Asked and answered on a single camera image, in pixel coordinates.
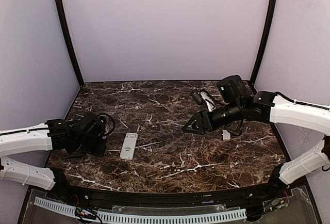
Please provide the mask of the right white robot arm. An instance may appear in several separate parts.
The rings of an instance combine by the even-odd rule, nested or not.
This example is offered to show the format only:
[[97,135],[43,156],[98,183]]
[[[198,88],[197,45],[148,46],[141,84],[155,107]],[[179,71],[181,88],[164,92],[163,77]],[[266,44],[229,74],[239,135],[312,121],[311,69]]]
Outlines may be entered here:
[[204,135],[234,121],[283,123],[314,130],[324,138],[309,151],[277,166],[269,183],[289,185],[295,180],[329,165],[329,106],[291,99],[280,92],[259,91],[251,95],[239,75],[217,82],[225,105],[195,113],[184,125],[185,133]]

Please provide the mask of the white remote control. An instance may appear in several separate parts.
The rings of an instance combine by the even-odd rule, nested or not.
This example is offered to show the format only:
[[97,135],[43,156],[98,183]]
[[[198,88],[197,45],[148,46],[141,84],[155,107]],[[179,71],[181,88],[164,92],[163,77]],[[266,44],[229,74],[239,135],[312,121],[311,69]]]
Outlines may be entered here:
[[137,140],[138,140],[137,133],[126,133],[122,144],[120,159],[123,160],[133,159]]

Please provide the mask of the white battery cover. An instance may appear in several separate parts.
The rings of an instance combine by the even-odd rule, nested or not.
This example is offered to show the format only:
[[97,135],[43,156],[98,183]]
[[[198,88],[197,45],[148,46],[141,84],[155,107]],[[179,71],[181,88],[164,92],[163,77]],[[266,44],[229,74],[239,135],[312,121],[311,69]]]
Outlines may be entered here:
[[229,141],[231,140],[231,134],[227,130],[222,131],[222,140],[223,141]]

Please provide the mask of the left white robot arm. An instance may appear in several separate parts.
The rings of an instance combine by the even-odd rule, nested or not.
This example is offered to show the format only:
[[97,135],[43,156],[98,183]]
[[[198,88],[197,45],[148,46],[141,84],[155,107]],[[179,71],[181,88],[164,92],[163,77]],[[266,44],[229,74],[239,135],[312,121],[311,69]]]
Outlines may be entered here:
[[103,157],[106,137],[115,129],[108,114],[86,113],[76,120],[53,119],[38,125],[1,131],[1,180],[44,190],[67,185],[61,169],[41,168],[11,159],[32,151],[65,150],[69,157],[86,154]]

